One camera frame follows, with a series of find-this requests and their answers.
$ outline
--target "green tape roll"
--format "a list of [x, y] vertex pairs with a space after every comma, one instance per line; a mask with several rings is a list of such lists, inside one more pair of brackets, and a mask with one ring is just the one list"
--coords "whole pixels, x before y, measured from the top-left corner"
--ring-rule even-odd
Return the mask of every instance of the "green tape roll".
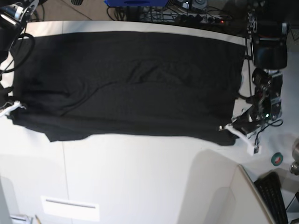
[[282, 163], [283, 160], [284, 156], [281, 153], [275, 153], [271, 158], [271, 163], [277, 167]]

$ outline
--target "blue object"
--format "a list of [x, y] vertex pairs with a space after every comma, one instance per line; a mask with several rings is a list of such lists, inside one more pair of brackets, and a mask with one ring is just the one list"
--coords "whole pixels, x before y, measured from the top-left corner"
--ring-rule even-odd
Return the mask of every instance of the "blue object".
[[168, 0], [105, 0], [104, 1], [110, 7], [120, 6], [166, 6]]

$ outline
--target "black cable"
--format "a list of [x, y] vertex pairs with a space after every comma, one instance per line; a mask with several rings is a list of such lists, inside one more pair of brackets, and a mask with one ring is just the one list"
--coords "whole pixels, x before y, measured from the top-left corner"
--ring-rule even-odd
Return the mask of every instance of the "black cable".
[[247, 100], [249, 97], [243, 96], [243, 95], [241, 95], [240, 93], [238, 93], [238, 98]]
[[[26, 30], [27, 30], [27, 24], [25, 26], [25, 29], [24, 29], [24, 33], [26, 33]], [[16, 55], [18, 55], [18, 53], [20, 52], [20, 49], [22, 47], [22, 44], [23, 44], [23, 41], [24, 41], [24, 37], [22, 37], [22, 40], [21, 40], [21, 43], [17, 49], [17, 52], [16, 52]], [[14, 62], [14, 59], [12, 59], [12, 61], [8, 64], [8, 66], [4, 69], [4, 70], [0, 70], [0, 79], [2, 78], [2, 75], [7, 71], [7, 69], [9, 68], [9, 66]]]
[[123, 7], [115, 7], [114, 16], [117, 21], [125, 21], [125, 11]]
[[39, 21], [40, 21], [40, 18], [39, 18], [39, 14], [38, 14], [38, 12], [35, 10], [35, 11], [33, 12], [33, 14], [36, 16], [36, 20], [39, 22]]
[[41, 7], [42, 7], [42, 10], [43, 10], [43, 19], [42, 19], [42, 21], [44, 22], [45, 21], [46, 10], [45, 10], [45, 7], [43, 6], [43, 4], [41, 4]]
[[143, 20], [145, 20], [145, 19], [147, 19], [148, 18], [148, 15], [149, 15], [149, 13], [150, 13], [150, 7], [148, 7], [149, 9], [148, 9], [148, 11], [145, 13], [145, 15], [143, 16]]
[[171, 9], [170, 7], [167, 7], [167, 8], [168, 8], [169, 10], [175, 12], [176, 14], [181, 15], [180, 13], [178, 13], [178, 12], [174, 11], [173, 9]]
[[265, 127], [263, 127], [257, 134], [256, 134], [256, 140], [255, 142], [257, 142], [258, 140], [258, 136], [260, 133], [262, 133], [267, 127], [272, 126], [272, 127], [279, 127], [282, 126], [282, 124], [284, 123], [284, 121], [282, 119], [278, 119], [276, 121], [273, 121], [272, 123], [267, 123], [267, 125]]
[[217, 19], [218, 19], [218, 17], [209, 14], [209, 12], [223, 12], [223, 13], [225, 13], [225, 15], [220, 14], [219, 16], [228, 16], [228, 17], [230, 17], [230, 19], [222, 19], [223, 21], [232, 21], [232, 20], [234, 20], [234, 17], [228, 11], [216, 8], [214, 6], [206, 6], [205, 7], [205, 12], [206, 12], [206, 17], [207, 17], [207, 15], [209, 15], [209, 16], [217, 18]]
[[35, 47], [35, 44], [36, 44], [36, 41], [35, 41], [35, 39], [34, 39], [34, 37], [32, 36], [32, 35], [30, 35], [30, 34], [26, 34], [26, 33], [24, 33], [24, 34], [21, 34], [20, 36], [19, 36], [19, 38], [24, 38], [24, 37], [28, 37], [30, 40], [31, 40], [31, 46], [30, 46], [30, 49], [29, 49], [29, 51], [27, 52], [27, 54], [25, 55], [25, 57], [17, 64], [17, 65], [15, 65], [14, 66], [14, 68], [13, 69], [9, 69], [9, 70], [6, 70], [6, 71], [1, 71], [0, 70], [0, 72], [3, 72], [3, 73], [10, 73], [10, 72], [13, 72], [13, 71], [16, 71], [19, 67], [21, 67], [25, 62], [26, 62], [26, 60], [29, 58], [29, 56], [31, 55], [31, 53], [32, 53], [32, 51], [33, 51], [33, 49], [34, 49], [34, 47]]
[[150, 7], [150, 19], [153, 22], [153, 7]]
[[163, 8], [162, 8], [162, 10], [161, 10], [161, 17], [162, 17], [163, 22], [165, 22], [165, 20], [164, 20], [164, 10], [163, 10]]
[[110, 6], [108, 6], [108, 8], [106, 9], [107, 15], [108, 15], [108, 17], [109, 17], [111, 20], [116, 21], [116, 20], [113, 19], [112, 16], [109, 14], [109, 9], [110, 9], [110, 8], [114, 8], [114, 7], [110, 7]]

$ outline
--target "black cloth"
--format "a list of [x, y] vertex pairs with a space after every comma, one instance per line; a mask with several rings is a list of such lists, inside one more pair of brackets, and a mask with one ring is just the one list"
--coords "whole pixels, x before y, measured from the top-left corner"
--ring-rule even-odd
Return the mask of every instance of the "black cloth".
[[[16, 63], [28, 40], [23, 45], [12, 52]], [[166, 33], [38, 37], [14, 77], [14, 95], [28, 109], [11, 118], [50, 141], [123, 133], [232, 145], [235, 138], [218, 128], [231, 121], [244, 52], [229, 42]]]

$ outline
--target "white table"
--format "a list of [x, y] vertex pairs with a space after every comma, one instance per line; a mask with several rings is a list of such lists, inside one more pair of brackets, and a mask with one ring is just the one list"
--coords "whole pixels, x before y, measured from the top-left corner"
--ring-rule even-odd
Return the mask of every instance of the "white table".
[[[55, 21], [30, 23], [27, 27], [27, 33], [35, 37], [105, 31], [166, 32], [245, 44], [245, 40], [240, 37], [149, 23]], [[246, 145], [241, 140], [237, 140], [234, 146], [220, 147], [211, 142], [188, 137], [106, 134], [94, 135], [81, 141], [49, 143], [44, 134], [14, 126], [6, 118], [0, 119], [0, 174], [6, 197], [14, 198], [14, 200], [8, 200], [10, 211], [25, 214], [42, 213], [40, 195], [93, 202], [97, 197], [103, 198], [103, 195], [99, 195], [103, 192], [99, 193], [96, 189], [103, 188], [105, 183], [108, 182], [110, 185], [102, 190], [114, 189], [113, 192], [121, 194], [122, 188], [129, 190], [130, 184], [126, 181], [138, 184], [138, 179], [146, 181], [144, 174], [153, 175], [152, 172], [155, 173], [155, 178], [151, 180], [156, 182], [159, 189], [172, 186], [173, 195], [170, 194], [167, 200], [171, 199], [171, 203], [178, 206], [182, 200], [180, 194], [183, 194], [185, 190], [191, 166], [196, 164], [197, 155], [205, 150], [213, 150], [242, 164], [253, 181], [259, 175], [275, 169], [284, 178], [282, 181], [283, 196], [285, 204], [288, 205], [298, 190], [296, 185], [299, 183], [299, 179], [288, 172], [293, 162], [292, 144], [299, 136], [299, 120], [297, 119], [299, 76], [296, 74], [298, 59], [299, 54], [289, 54], [288, 67], [284, 70], [282, 89], [284, 124], [277, 128], [269, 127], [261, 134], [262, 152], [254, 156], [246, 153]], [[2, 63], [1, 68], [5, 68], [10, 60], [11, 57]], [[244, 63], [242, 76], [240, 93], [249, 96], [247, 63]], [[2, 84], [9, 86], [12, 79], [13, 74], [5, 74]], [[249, 105], [244, 101], [237, 100], [234, 116], [239, 115], [243, 108], [248, 107]], [[276, 168], [271, 164], [271, 157], [278, 151], [283, 154], [284, 162]], [[129, 164], [138, 164], [140, 170], [128, 168]], [[122, 173], [123, 179], [115, 178], [119, 173]], [[104, 197], [104, 199], [111, 200], [111, 203], [117, 202], [117, 198]], [[70, 219], [57, 217], [47, 217], [43, 220], [43, 223], [47, 224], [71, 222]], [[74, 220], [72, 223], [83, 224], [83, 222]]]

